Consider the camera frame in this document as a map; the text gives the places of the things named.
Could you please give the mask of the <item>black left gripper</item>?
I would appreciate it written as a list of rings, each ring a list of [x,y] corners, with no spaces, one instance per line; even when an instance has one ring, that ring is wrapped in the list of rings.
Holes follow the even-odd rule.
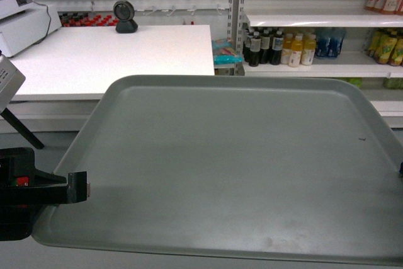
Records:
[[[1,240],[29,237],[47,205],[84,202],[89,193],[86,171],[46,173],[36,169],[32,148],[1,149]]]

